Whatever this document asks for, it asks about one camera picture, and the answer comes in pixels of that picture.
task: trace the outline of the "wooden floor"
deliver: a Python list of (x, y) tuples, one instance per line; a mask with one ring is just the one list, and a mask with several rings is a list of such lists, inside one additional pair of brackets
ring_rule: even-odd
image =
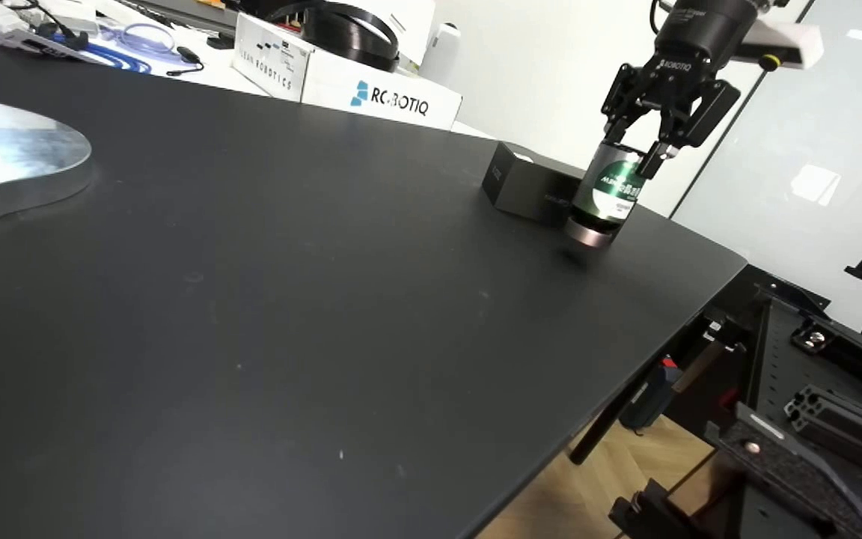
[[(615, 497), (632, 497), (654, 479), (672, 489), (708, 456), (708, 446), (669, 419), (642, 434), (614, 425), (594, 452), (575, 467), (557, 456), (487, 527), (484, 539), (597, 539), (618, 536), (606, 522)], [(689, 483), (672, 503), (696, 509), (705, 501), (701, 483)]]

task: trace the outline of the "screw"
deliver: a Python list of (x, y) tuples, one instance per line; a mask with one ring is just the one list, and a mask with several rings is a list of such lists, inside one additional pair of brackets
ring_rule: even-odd
[(823, 334), (810, 334), (801, 344), (804, 344), (808, 352), (823, 352), (823, 349), (826, 349), (826, 335), (823, 335)]
[(764, 446), (758, 442), (741, 445), (741, 449), (747, 449), (750, 456), (764, 452)]

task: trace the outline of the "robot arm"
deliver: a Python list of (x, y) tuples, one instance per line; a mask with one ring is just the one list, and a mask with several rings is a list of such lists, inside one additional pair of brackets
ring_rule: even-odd
[(647, 67), (623, 67), (603, 99), (603, 144), (618, 144), (642, 114), (660, 114), (659, 142), (638, 175), (654, 177), (680, 148), (701, 148), (735, 105), (740, 91), (714, 76), (734, 60), (780, 63), (770, 49), (741, 49), (773, 0), (675, 0)]
[[(602, 251), (638, 203), (647, 180), (681, 148), (701, 148), (740, 103), (717, 78), (731, 60), (808, 69), (823, 55), (820, 33), (773, 24), (764, 16), (786, 0), (675, 0), (642, 67), (618, 67), (603, 99), (603, 142), (572, 202), (564, 233)], [(659, 114), (659, 139), (642, 151), (623, 144), (642, 118)]]

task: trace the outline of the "white cardboard box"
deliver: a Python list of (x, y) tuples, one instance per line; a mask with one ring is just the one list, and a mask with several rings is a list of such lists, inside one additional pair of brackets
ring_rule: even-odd
[(234, 63), (262, 94), (349, 114), (452, 130), (461, 94), (424, 78), (379, 73), (238, 16)]

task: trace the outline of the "black tabletop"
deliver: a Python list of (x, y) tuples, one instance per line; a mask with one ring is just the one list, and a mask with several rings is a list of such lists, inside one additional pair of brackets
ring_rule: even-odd
[(98, 183), (0, 223), (0, 536), (455, 536), (740, 271), (487, 206), (494, 144), (0, 52)]

